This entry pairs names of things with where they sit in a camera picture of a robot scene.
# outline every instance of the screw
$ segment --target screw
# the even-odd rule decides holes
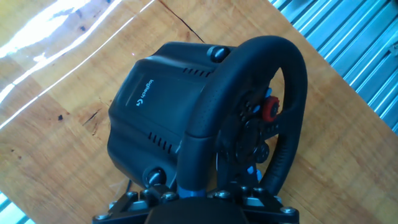
[[[113,205],[116,204],[116,202],[118,202],[118,201],[113,201],[113,202],[109,203],[109,209],[111,209],[113,207]]]
[[[280,211],[285,214],[291,214],[291,213],[294,213],[296,211],[296,209],[294,209],[292,207],[282,207],[282,208],[280,208]]]
[[[231,194],[226,190],[220,190],[215,196],[218,198],[227,199],[231,196]]]
[[[111,216],[111,214],[106,212],[106,213],[102,213],[101,215],[96,215],[95,219],[97,219],[97,220],[105,220],[105,219],[109,218],[110,216]]]
[[[138,200],[138,193],[137,192],[127,192],[127,197],[129,197],[133,202]]]
[[[178,195],[174,192],[166,192],[162,195],[162,198],[166,199],[166,201],[173,201],[178,198]]]

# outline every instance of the black steering wheel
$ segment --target black steering wheel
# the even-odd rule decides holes
[[[220,63],[204,87],[182,138],[177,162],[179,191],[204,195],[208,168],[226,117],[241,101],[241,89],[251,82],[268,86],[281,68],[285,80],[282,111],[277,127],[266,138],[279,134],[274,155],[259,185],[277,195],[293,163],[302,128],[307,97],[304,59],[290,41],[276,36],[256,37],[236,47]]]

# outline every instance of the blue corrugated sheet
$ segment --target blue corrugated sheet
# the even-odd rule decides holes
[[[17,205],[12,203],[0,192],[0,223],[1,224],[34,224]]]
[[[398,134],[397,1],[269,1]]]

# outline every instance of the wooden surface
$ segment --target wooden surface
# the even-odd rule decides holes
[[[53,2],[1,1],[0,45]],[[172,40],[235,46],[279,35],[297,45],[308,70],[284,204],[301,223],[397,223],[398,137],[268,1],[154,1],[142,10],[149,1],[125,0],[96,26],[116,3],[63,12],[68,18],[47,38],[0,58],[1,89],[35,69],[0,104],[0,123],[9,121],[0,130],[0,190],[33,221],[90,223],[124,190],[127,179],[106,152],[107,109],[137,60]],[[33,60],[43,52],[64,54],[37,66],[48,62]],[[280,74],[271,86],[282,97]]]

